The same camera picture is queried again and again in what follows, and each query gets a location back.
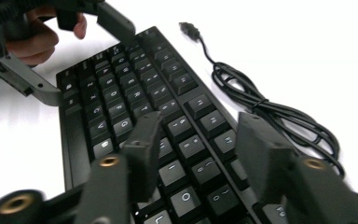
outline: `black cable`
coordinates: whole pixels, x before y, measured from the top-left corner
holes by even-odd
[[[200,41],[202,44],[206,58],[213,65],[212,79],[220,90],[234,102],[244,105],[247,108],[247,112],[257,114],[283,136],[287,137],[294,145],[297,155],[306,155],[305,150],[316,152],[325,161],[336,167],[342,178],[345,176],[344,168],[338,162],[339,143],[330,131],[312,117],[297,109],[270,102],[258,91],[252,80],[244,73],[226,63],[212,60],[199,30],[193,24],[187,22],[179,24],[184,34],[196,42]],[[309,140],[297,133],[295,129],[289,128],[283,123],[284,120],[313,133],[315,135],[314,139]],[[327,144],[331,152],[323,149],[319,144]]]

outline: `black keyboard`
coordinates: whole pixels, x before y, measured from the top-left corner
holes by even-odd
[[[134,223],[286,223],[278,204],[258,206],[235,154],[237,122],[156,28],[57,75],[66,189],[90,163],[119,152],[136,121],[163,116],[158,187],[131,208]]]

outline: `white background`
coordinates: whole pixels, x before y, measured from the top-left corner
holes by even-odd
[[[337,137],[345,181],[358,192],[358,1],[108,1],[137,31],[156,25],[234,117],[240,109],[210,80],[200,44],[179,30],[194,23],[216,61],[245,73],[271,102],[297,108]],[[117,41],[88,16],[85,40],[58,31],[53,57],[36,71],[55,74]],[[58,109],[24,98],[0,80],[0,197],[39,189],[63,192]]]

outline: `finger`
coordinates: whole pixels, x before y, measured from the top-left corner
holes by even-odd
[[[74,34],[77,38],[83,39],[86,36],[87,20],[83,13],[77,13],[77,24],[74,27]]]
[[[39,17],[56,17],[57,11],[54,7],[37,7],[26,13],[28,21],[32,22]]]
[[[26,58],[45,52],[59,42],[57,34],[42,21],[36,20],[30,25],[31,30],[35,33],[31,38],[7,42],[7,50],[19,58]]]
[[[52,49],[48,49],[48,50],[38,53],[36,55],[30,56],[30,57],[21,57],[19,59],[28,65],[38,65],[40,63],[44,63],[45,61],[47,61],[51,57],[51,55],[54,53],[54,50],[55,50],[55,48],[53,47]]]

